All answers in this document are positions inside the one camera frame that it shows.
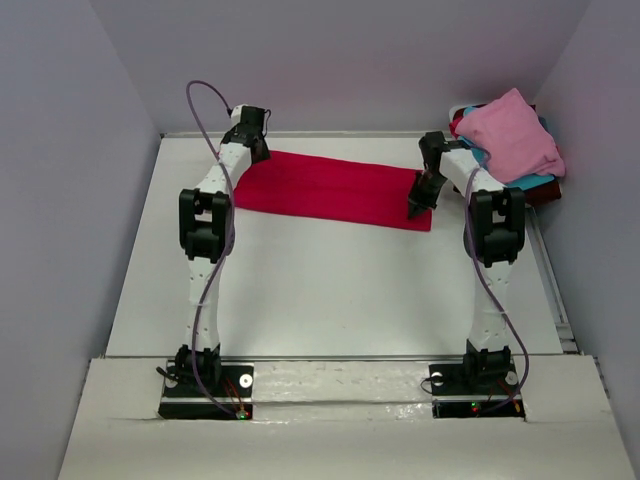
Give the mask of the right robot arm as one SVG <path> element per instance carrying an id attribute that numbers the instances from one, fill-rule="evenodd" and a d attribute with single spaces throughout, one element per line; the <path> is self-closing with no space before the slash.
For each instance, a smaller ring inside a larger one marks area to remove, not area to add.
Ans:
<path id="1" fill-rule="evenodd" d="M 430 366 L 428 392 L 437 397 L 489 396 L 500 383 L 517 377 L 506 296 L 512 267 L 525 244 L 525 194 L 489 173 L 487 151 L 478 160 L 465 142 L 448 141 L 440 131 L 425 133 L 418 145 L 423 170 L 408 194 L 408 218 L 434 210 L 443 186 L 451 182 L 465 200 L 463 247 L 475 272 L 466 351 L 458 363 Z"/>

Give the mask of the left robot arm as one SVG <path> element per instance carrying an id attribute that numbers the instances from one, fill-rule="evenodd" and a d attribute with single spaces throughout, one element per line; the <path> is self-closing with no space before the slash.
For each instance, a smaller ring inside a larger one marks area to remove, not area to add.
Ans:
<path id="1" fill-rule="evenodd" d="M 234 246 L 235 189 L 255 164 L 270 158 L 265 139 L 268 109 L 233 108 L 231 128 L 214 151 L 214 162 L 195 186 L 178 197 L 179 244 L 188 260 L 193 321 L 175 356 L 178 378 L 210 396 L 221 383 L 218 331 L 222 267 Z"/>

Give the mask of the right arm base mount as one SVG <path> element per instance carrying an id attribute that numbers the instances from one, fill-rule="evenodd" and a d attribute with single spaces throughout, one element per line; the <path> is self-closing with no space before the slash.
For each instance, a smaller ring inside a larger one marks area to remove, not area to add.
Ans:
<path id="1" fill-rule="evenodd" d="M 521 395 L 515 395 L 519 377 L 514 364 L 506 373 L 470 384 L 463 368 L 456 363 L 429 366 L 420 381 L 421 390 L 430 396 L 435 419 L 519 418 L 526 417 Z"/>

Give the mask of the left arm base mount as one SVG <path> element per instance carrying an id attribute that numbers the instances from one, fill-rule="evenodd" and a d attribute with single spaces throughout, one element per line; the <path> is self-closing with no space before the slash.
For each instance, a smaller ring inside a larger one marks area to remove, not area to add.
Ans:
<path id="1" fill-rule="evenodd" d="M 254 365 L 223 363 L 216 385 L 207 382 L 203 392 L 193 377 L 179 377 L 173 361 L 156 372 L 163 379 L 158 415 L 166 420 L 249 421 L 253 418 Z"/>

